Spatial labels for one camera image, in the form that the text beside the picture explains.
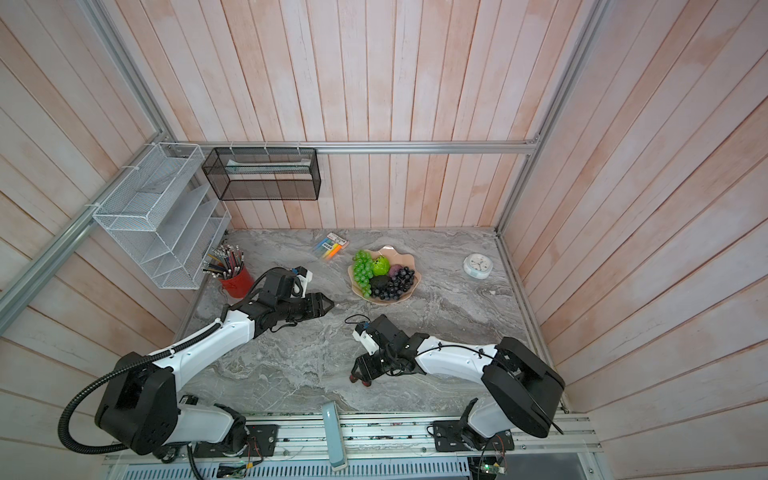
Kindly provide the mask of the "dark avocado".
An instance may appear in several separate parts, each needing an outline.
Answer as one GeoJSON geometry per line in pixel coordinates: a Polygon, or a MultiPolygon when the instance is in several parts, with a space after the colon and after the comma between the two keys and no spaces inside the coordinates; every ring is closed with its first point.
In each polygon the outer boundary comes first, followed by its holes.
{"type": "Polygon", "coordinates": [[[369,280],[370,288],[372,290],[383,289],[389,284],[390,280],[391,278],[388,275],[374,276],[369,280]]]}

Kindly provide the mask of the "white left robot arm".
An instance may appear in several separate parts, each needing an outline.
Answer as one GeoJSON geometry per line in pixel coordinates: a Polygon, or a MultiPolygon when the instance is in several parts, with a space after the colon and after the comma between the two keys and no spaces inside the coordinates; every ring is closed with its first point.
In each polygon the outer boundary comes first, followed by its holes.
{"type": "Polygon", "coordinates": [[[272,268],[208,327],[149,355],[122,357],[115,366],[116,376],[106,383],[96,426],[139,455],[166,445],[201,442],[218,446],[227,456],[242,453],[248,437],[242,414],[221,404],[185,403],[179,393],[235,348],[330,312],[334,302],[320,292],[309,292],[311,279],[303,267],[272,268]]]}

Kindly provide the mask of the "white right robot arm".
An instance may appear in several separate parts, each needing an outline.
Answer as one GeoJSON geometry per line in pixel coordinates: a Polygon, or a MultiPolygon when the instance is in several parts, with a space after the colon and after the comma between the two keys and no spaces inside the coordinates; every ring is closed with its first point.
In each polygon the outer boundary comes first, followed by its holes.
{"type": "Polygon", "coordinates": [[[385,315],[357,322],[353,337],[366,352],[355,359],[352,383],[369,387],[382,376],[433,375],[489,392],[488,399],[471,400],[459,419],[432,425],[440,451],[478,450],[512,428],[535,438],[560,429],[554,418],[565,381],[516,338],[504,337],[496,345],[452,343],[425,333],[409,335],[385,315]]]}

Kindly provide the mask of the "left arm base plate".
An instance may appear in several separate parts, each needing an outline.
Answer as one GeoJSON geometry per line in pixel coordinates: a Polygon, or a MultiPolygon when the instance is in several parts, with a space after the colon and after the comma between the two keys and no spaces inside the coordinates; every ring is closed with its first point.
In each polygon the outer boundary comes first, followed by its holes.
{"type": "Polygon", "coordinates": [[[194,447],[194,457],[272,457],[276,449],[278,431],[277,424],[248,424],[236,427],[234,433],[228,434],[222,442],[199,442],[194,447]]]}

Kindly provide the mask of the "red cherry pair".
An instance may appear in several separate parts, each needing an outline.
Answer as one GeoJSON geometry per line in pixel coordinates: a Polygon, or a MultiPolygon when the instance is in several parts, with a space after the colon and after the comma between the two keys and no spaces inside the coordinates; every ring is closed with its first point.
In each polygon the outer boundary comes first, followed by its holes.
{"type": "Polygon", "coordinates": [[[353,375],[350,375],[350,376],[349,376],[349,381],[350,381],[351,383],[353,383],[353,384],[354,384],[354,383],[358,383],[358,382],[360,382],[360,383],[361,383],[363,386],[365,386],[365,387],[371,387],[371,386],[372,386],[372,382],[371,382],[371,381],[367,381],[367,380],[361,380],[361,379],[359,379],[359,378],[357,378],[357,377],[355,377],[355,376],[353,376],[353,375]]]}

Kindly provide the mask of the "green grape bunch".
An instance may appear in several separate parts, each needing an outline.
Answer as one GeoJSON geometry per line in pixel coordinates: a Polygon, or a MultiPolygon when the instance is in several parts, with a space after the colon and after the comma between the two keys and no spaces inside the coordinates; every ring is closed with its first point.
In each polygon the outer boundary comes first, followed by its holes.
{"type": "Polygon", "coordinates": [[[353,278],[364,298],[369,298],[371,295],[370,281],[373,277],[372,254],[366,250],[359,250],[354,256],[353,278]]]}

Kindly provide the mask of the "black grape bunch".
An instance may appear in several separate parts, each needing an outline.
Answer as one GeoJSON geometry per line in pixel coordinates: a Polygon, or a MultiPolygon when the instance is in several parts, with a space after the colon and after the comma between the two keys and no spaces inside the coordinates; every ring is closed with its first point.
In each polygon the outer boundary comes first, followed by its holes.
{"type": "Polygon", "coordinates": [[[410,267],[403,266],[396,277],[390,278],[391,280],[385,288],[380,290],[371,289],[371,296],[373,298],[385,302],[400,300],[412,290],[416,281],[416,272],[410,267]]]}

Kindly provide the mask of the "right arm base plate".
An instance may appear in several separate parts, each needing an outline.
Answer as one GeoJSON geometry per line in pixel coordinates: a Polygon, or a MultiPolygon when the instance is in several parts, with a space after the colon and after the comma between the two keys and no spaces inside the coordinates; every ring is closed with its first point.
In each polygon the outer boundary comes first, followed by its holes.
{"type": "Polygon", "coordinates": [[[515,449],[510,434],[502,432],[492,438],[485,438],[461,420],[435,421],[427,428],[427,433],[433,438],[438,452],[481,452],[483,449],[506,452],[515,449]]]}

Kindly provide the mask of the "green striped melon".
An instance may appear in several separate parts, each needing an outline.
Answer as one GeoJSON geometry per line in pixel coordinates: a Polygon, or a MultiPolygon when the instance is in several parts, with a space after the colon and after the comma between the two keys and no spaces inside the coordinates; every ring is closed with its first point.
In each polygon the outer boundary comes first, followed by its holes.
{"type": "Polygon", "coordinates": [[[384,255],[379,255],[372,261],[372,272],[374,276],[388,276],[390,268],[390,261],[384,255]]]}

